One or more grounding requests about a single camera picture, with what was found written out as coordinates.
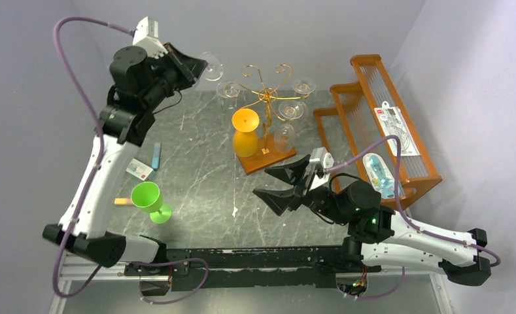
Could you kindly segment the yellow plastic wine glass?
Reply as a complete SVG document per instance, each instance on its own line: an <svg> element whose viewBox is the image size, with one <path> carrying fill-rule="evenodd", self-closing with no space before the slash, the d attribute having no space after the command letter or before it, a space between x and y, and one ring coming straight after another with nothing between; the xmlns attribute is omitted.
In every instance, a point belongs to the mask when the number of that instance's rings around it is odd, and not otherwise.
<svg viewBox="0 0 516 314"><path fill-rule="evenodd" d="M252 109L239 109L233 114L233 151L238 157L250 157L258 150L256 129L259 124L259 116Z"/></svg>

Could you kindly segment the green plastic wine glass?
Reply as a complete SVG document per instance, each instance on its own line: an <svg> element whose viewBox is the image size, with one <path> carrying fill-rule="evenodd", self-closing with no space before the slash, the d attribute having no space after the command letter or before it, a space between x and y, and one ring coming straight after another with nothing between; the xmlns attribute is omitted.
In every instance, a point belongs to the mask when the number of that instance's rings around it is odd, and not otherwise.
<svg viewBox="0 0 516 314"><path fill-rule="evenodd" d="M154 182L146 181L135 186L131 191L131 201L148 213L155 224L163 224L171 218L172 208L164 202L160 187Z"/></svg>

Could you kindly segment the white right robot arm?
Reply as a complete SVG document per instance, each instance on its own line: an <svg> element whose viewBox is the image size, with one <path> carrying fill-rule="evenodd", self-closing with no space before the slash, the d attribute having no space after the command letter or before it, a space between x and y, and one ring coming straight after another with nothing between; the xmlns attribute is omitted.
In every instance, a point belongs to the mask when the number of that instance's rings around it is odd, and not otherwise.
<svg viewBox="0 0 516 314"><path fill-rule="evenodd" d="M265 169L265 173L291 185L288 190L255 188L252 192L276 215L304 206L328 224L347 227L336 259L320 258L320 265L337 271L376 271L383 265L430 270L453 283L478 287L492 274L491 262L481 255L486 232L474 228L442 231L435 237L426 224L412 227L406 216L381 203L381 194L363 179L340 191L324 165L306 156L297 162Z"/></svg>

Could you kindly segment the clear wine glass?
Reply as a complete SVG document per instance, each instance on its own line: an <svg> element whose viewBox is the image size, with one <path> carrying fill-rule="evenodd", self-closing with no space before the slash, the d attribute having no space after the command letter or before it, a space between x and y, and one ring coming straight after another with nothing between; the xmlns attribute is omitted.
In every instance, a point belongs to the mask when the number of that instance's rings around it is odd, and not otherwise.
<svg viewBox="0 0 516 314"><path fill-rule="evenodd" d="M294 147L305 108L301 101L286 100L279 105L278 113L283 123L275 130L274 145L279 152L285 153Z"/></svg>
<svg viewBox="0 0 516 314"><path fill-rule="evenodd" d="M240 92L240 85L232 80L223 80L216 86L216 96L226 112L236 111Z"/></svg>
<svg viewBox="0 0 516 314"><path fill-rule="evenodd" d="M297 97L295 108L301 116L304 116L308 112L305 99L315 91L316 84L309 77L300 77L296 78L292 82L292 88L295 93L295 97Z"/></svg>
<svg viewBox="0 0 516 314"><path fill-rule="evenodd" d="M198 58L204 60L207 65L196 83L196 86L199 87L208 82L219 82L224 75L224 66L218 55L212 52L203 52Z"/></svg>

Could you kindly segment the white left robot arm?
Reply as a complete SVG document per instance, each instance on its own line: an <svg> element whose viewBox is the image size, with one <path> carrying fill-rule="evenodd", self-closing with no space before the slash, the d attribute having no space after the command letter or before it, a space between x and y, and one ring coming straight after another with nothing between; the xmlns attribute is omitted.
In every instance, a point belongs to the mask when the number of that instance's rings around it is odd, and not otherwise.
<svg viewBox="0 0 516 314"><path fill-rule="evenodd" d="M109 68L114 83L97 118L86 171L60 221L44 227L44 239L106 268L119 262L140 262L152 275L166 269L163 243L114 234L107 226L119 181L152 127L154 111L175 92L196 85L207 66L207 61L187 56L172 44L166 44L159 56L139 46L115 53Z"/></svg>

